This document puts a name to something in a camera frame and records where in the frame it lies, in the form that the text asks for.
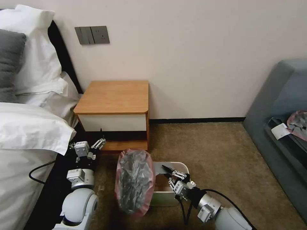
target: gray pillow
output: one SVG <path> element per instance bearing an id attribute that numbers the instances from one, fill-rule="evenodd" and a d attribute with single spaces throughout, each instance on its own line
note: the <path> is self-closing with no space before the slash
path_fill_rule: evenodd
<path id="1" fill-rule="evenodd" d="M 17 103 L 13 82 L 26 40 L 25 34 L 0 29 L 0 102 Z"/>

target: bedside table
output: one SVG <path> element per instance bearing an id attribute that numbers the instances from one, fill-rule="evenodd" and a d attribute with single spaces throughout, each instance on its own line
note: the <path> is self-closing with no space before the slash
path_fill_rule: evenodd
<path id="1" fill-rule="evenodd" d="M 148 150 L 148 81 L 92 81 L 74 113 L 86 132 L 102 129 L 102 151 Z"/>

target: crumpled plastic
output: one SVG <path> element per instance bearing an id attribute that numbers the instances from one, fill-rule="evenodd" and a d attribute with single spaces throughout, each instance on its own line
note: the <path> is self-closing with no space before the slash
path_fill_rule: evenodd
<path id="1" fill-rule="evenodd" d="M 298 110 L 287 120 L 290 133 L 307 141 L 307 111 Z"/>
<path id="2" fill-rule="evenodd" d="M 115 195 L 122 211 L 141 217 L 149 209 L 154 193 L 155 171 L 145 150 L 127 149 L 117 161 Z"/>

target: wall switch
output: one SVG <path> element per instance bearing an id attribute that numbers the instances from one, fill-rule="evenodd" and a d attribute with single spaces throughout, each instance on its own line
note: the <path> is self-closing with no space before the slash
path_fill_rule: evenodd
<path id="1" fill-rule="evenodd" d="M 95 44 L 90 27 L 75 27 L 81 45 Z"/>
<path id="2" fill-rule="evenodd" d="M 108 30 L 106 26 L 91 27 L 95 44 L 108 44 L 110 43 Z"/>

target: brown carpet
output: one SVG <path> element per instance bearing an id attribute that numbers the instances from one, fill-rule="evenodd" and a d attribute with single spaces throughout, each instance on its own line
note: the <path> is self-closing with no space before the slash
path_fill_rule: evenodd
<path id="1" fill-rule="evenodd" d="M 154 161 L 185 163 L 199 188 L 224 193 L 259 230 L 307 229 L 241 123 L 163 124 L 150 129 Z M 137 220 L 121 213 L 114 196 L 117 158 L 99 157 L 95 173 L 99 206 L 90 230 L 214 229 L 213 223 L 202 225 L 196 209 L 184 226 L 180 206 L 151 207 Z"/>

